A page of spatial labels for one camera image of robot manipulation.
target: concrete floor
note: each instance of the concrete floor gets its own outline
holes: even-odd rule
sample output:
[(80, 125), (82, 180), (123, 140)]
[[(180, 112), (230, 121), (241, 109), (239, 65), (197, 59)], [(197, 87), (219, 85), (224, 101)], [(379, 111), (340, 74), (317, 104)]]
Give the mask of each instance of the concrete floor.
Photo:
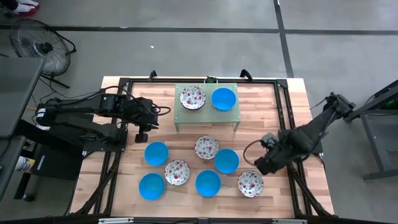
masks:
[[(48, 24), (116, 27), (216, 27), (277, 29), (272, 0), (41, 0), (36, 15)], [(280, 0), (286, 29), (397, 30), (394, 0)], [(172, 32), (61, 32), (76, 43), (68, 72), (57, 88), (69, 96), (95, 91), (105, 75), (286, 77), (278, 34)], [(0, 32), (0, 53), (15, 55), (8, 31)], [(397, 79), (398, 36), (287, 35), (294, 77), (304, 78), (315, 105), (329, 92), (362, 105)], [(49, 93), (43, 84), (36, 99)], [(313, 109), (316, 116), (321, 108)], [(24, 117), (30, 119), (29, 111)], [(333, 123), (322, 140), (326, 176), (335, 213), (345, 218), (398, 222), (398, 178), (363, 182), (377, 171), (360, 120)], [(74, 182), (38, 178), (37, 200), (12, 200), (14, 175), (0, 202), (0, 219), (63, 215)]]

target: white plate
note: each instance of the white plate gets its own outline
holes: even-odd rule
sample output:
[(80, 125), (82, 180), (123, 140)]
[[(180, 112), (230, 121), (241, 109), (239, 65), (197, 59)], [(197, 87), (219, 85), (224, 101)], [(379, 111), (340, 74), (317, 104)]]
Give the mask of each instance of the white plate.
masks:
[(195, 151), (202, 159), (212, 159), (218, 153), (218, 142), (211, 136), (202, 136), (195, 143)]
[(184, 184), (190, 174), (188, 164), (179, 159), (169, 162), (164, 170), (164, 177), (167, 182), (176, 186)]
[(246, 197), (256, 197), (264, 188), (262, 175), (253, 170), (246, 170), (238, 177), (238, 189)]
[(205, 104), (205, 101), (205, 92), (197, 86), (186, 87), (181, 91), (180, 102), (186, 109), (199, 109)]

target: green perforated platform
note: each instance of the green perforated platform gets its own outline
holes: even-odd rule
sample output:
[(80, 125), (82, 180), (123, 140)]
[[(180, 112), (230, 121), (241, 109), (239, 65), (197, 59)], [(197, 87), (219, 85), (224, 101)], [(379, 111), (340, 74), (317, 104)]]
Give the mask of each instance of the green perforated platform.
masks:
[[(180, 102), (181, 91), (188, 86), (197, 86), (206, 94), (205, 105), (197, 110), (188, 110), (182, 106)], [(211, 95), (218, 88), (229, 88), (236, 95), (236, 103), (229, 111), (220, 111), (211, 103)], [(234, 129), (238, 128), (241, 121), (239, 112), (238, 88), (236, 83), (220, 83), (220, 84), (176, 84), (175, 100), (174, 100), (174, 123), (178, 131), (178, 124), (192, 123), (233, 123)]]

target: blue bowl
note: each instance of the blue bowl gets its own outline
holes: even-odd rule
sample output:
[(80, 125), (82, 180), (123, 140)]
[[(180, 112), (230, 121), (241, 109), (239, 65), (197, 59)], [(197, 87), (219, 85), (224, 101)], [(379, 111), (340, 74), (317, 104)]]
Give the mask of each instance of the blue bowl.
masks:
[(146, 200), (158, 199), (163, 191), (164, 180), (159, 174), (147, 174), (139, 182), (139, 193)]
[(239, 157), (232, 149), (222, 149), (218, 151), (214, 163), (220, 172), (230, 174), (238, 168)]
[(159, 166), (166, 162), (169, 156), (169, 149), (162, 142), (152, 142), (145, 149), (145, 161), (149, 165)]
[(219, 88), (211, 95), (211, 102), (214, 107), (221, 110), (230, 110), (236, 103), (236, 96), (232, 90), (228, 88)]
[(204, 170), (198, 175), (195, 186), (202, 196), (212, 197), (220, 190), (221, 179), (216, 172)]

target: wooden table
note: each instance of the wooden table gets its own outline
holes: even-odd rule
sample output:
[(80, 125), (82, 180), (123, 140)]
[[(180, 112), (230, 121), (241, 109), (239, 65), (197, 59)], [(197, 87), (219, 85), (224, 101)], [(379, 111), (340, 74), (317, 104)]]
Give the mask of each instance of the wooden table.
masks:
[[(120, 77), (104, 77), (102, 87), (118, 85)], [(308, 123), (311, 112), (304, 81), (301, 78), (288, 79), (290, 99), (297, 126)], [(150, 98), (157, 105), (174, 107), (174, 84), (135, 83), (133, 95)], [(264, 190), (256, 198), (246, 198), (237, 188), (237, 178), (248, 169), (256, 169), (242, 157), (243, 149), (252, 141), (267, 133), (277, 135), (280, 129), (276, 110), (274, 87), (267, 84), (238, 84), (241, 124), (236, 132), (231, 124), (185, 124), (176, 133), (173, 111), (159, 117), (159, 129), (148, 133), (148, 143), (136, 144), (134, 137), (137, 128), (129, 126), (126, 151), (122, 153), (116, 190), (114, 193), (113, 217), (218, 217), (218, 218), (291, 218), (294, 217), (292, 198), (286, 168), (275, 174), (263, 177)], [(109, 118), (95, 116), (97, 123), (108, 123)], [(215, 197), (203, 198), (195, 189), (195, 179), (203, 169), (215, 169), (213, 160), (200, 159), (194, 150), (195, 141), (203, 135), (215, 137), (220, 148), (234, 149), (239, 155), (239, 168), (236, 172), (220, 174), (222, 187)], [(168, 161), (159, 167), (148, 165), (144, 160), (144, 150), (153, 141), (162, 141), (169, 147), (169, 159), (182, 159), (191, 168), (191, 176), (182, 186), (166, 183), (164, 195), (155, 201), (144, 200), (138, 191), (140, 179), (147, 173), (164, 174)], [(253, 146), (247, 152), (248, 159), (254, 161), (263, 156), (265, 150)], [(94, 152), (83, 161), (70, 212), (75, 212), (89, 199), (100, 179), (104, 153)], [(333, 213), (325, 171), (321, 162), (311, 156), (304, 163), (307, 185), (318, 201)], [(108, 189), (105, 189), (103, 206), (106, 204)], [(300, 208), (304, 211), (301, 190), (298, 190)]]

